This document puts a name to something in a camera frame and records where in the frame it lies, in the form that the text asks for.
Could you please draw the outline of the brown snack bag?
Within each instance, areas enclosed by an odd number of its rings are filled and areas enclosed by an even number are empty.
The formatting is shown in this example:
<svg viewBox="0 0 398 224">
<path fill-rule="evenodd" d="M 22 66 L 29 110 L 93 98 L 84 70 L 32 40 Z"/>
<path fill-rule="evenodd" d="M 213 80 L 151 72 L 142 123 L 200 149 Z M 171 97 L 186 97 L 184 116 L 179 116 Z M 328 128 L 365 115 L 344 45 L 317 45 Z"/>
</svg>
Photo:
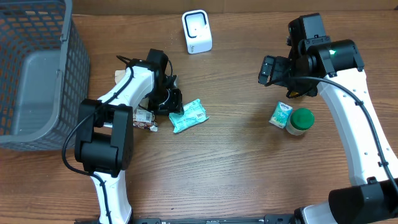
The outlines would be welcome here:
<svg viewBox="0 0 398 224">
<path fill-rule="evenodd" d="M 133 112 L 133 126 L 135 128 L 146 129 L 152 132 L 158 131 L 158 124 L 155 120 L 155 114 L 148 111 L 146 105 L 147 98 L 144 98 Z"/>
</svg>

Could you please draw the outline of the teal snack packet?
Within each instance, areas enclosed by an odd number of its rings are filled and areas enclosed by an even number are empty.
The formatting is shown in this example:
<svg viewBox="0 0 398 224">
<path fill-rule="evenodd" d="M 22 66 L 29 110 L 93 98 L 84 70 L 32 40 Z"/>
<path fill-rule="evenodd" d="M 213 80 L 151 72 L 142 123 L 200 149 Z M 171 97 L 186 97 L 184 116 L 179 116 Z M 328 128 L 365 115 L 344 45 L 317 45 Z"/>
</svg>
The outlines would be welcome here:
<svg viewBox="0 0 398 224">
<path fill-rule="evenodd" d="M 192 126 L 205 122 L 209 118 L 200 99 L 193 100 L 184 105 L 183 114 L 169 114 L 169 119 L 174 126 L 174 133 L 181 133 Z"/>
</svg>

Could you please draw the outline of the teal tissue pack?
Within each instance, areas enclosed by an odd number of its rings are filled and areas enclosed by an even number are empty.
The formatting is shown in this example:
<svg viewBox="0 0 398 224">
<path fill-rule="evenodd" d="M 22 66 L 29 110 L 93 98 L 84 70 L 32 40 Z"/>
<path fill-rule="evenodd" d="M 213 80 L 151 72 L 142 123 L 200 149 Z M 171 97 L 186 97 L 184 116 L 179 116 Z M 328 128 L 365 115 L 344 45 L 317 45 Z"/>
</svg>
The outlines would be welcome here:
<svg viewBox="0 0 398 224">
<path fill-rule="evenodd" d="M 285 128 L 293 108 L 283 102 L 278 102 L 269 122 L 279 128 Z"/>
</svg>

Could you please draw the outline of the green lid jar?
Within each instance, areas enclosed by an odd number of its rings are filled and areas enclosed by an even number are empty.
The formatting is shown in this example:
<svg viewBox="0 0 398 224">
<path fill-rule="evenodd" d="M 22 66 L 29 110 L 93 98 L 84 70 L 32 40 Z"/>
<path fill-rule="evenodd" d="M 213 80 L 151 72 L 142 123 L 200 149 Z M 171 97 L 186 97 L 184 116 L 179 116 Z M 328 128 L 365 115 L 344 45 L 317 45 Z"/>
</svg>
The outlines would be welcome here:
<svg viewBox="0 0 398 224">
<path fill-rule="evenodd" d="M 299 108 L 290 116 L 286 124 L 286 130 L 294 135 L 299 136 L 309 130 L 315 121 L 313 113 L 307 108 Z"/>
</svg>

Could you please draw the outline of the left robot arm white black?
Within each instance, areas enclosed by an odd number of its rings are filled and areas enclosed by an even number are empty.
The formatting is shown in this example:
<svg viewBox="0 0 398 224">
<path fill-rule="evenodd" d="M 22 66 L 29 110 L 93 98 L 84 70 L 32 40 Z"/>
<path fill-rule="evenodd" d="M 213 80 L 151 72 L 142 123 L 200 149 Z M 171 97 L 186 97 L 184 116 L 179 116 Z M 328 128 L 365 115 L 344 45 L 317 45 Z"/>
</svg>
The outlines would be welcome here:
<svg viewBox="0 0 398 224">
<path fill-rule="evenodd" d="M 177 77 L 166 75 L 172 64 L 163 51 L 150 49 L 144 60 L 118 59 L 126 65 L 125 75 L 99 99 L 80 103 L 78 124 L 69 135 L 83 166 L 79 172 L 90 176 L 96 188 L 100 215 L 95 223 L 132 222 L 125 171 L 133 152 L 133 112 L 140 102 L 147 99 L 155 115 L 183 113 Z"/>
</svg>

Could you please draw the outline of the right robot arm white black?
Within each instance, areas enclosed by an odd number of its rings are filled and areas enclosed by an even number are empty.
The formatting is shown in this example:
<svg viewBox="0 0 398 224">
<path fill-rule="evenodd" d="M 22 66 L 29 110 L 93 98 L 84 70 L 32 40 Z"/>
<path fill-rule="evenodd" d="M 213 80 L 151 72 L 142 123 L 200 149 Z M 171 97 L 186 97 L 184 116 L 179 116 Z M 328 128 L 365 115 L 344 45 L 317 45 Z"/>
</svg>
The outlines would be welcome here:
<svg viewBox="0 0 398 224">
<path fill-rule="evenodd" d="M 287 57 L 266 56 L 258 82 L 286 87 L 289 98 L 321 96 L 345 150 L 351 185 L 328 200 L 267 223 L 372 223 L 397 217 L 397 156 L 371 102 L 364 62 L 349 39 L 332 41 L 319 14 L 289 23 Z"/>
</svg>

